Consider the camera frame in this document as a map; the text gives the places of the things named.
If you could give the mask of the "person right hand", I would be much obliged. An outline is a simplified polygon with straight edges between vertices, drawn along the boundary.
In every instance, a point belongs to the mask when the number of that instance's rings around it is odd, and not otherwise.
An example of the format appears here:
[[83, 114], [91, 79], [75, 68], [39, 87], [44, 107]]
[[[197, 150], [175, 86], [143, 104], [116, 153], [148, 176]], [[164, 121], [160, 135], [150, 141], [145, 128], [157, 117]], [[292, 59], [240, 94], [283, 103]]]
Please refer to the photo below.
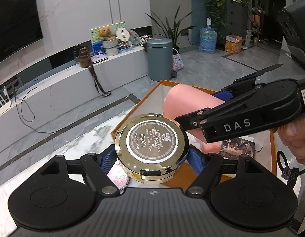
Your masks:
[[282, 143], [289, 148], [297, 162], [305, 165], [305, 113], [277, 130]]

